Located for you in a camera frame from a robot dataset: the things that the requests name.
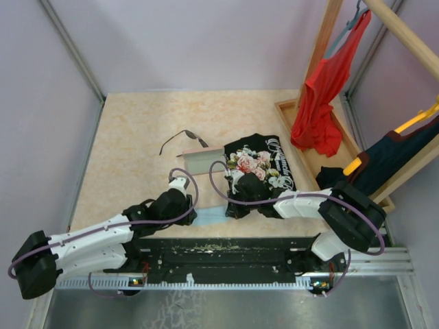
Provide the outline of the light blue cleaning cloth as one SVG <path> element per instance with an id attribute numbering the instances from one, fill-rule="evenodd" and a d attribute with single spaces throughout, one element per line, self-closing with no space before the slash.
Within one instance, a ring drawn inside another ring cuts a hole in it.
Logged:
<path id="1" fill-rule="evenodd" d="M 193 226 L 206 226 L 217 223 L 225 223 L 229 218 L 225 215 L 224 206 L 197 209 L 197 217 L 193 220 Z"/>

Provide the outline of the pink glasses case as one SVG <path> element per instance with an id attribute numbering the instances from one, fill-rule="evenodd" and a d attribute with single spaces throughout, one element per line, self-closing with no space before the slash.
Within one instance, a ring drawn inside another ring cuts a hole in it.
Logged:
<path id="1" fill-rule="evenodd" d="M 183 151 L 177 158 L 184 161 L 185 170 L 191 175 L 204 175 L 215 161 L 225 161 L 224 147 L 203 147 Z"/>

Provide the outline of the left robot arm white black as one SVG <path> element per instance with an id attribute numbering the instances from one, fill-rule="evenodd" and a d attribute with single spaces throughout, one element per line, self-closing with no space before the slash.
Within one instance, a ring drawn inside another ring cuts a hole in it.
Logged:
<path id="1" fill-rule="evenodd" d="M 134 240 L 152 236 L 172 225 L 190 225 L 197 217 L 198 195 L 169 188 L 113 218 L 86 229 L 47 236 L 42 230 L 28 236 L 12 259 L 8 275 L 17 281 L 21 297 L 40 297 L 72 276 L 95 271 L 138 270 L 142 254 Z"/>

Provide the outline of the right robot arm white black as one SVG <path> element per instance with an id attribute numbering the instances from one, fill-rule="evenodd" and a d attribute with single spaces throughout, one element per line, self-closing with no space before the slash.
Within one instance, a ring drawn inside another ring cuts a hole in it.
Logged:
<path id="1" fill-rule="evenodd" d="M 319 233 L 306 255 L 307 265 L 322 271 L 337 254 L 353 249 L 367 253 L 386 218 L 382 207 L 348 182 L 333 188 L 300 192 L 282 186 L 269 188 L 253 173 L 229 171 L 226 215 L 240 219 L 255 210 L 267 218 L 310 218 L 329 229 Z"/>

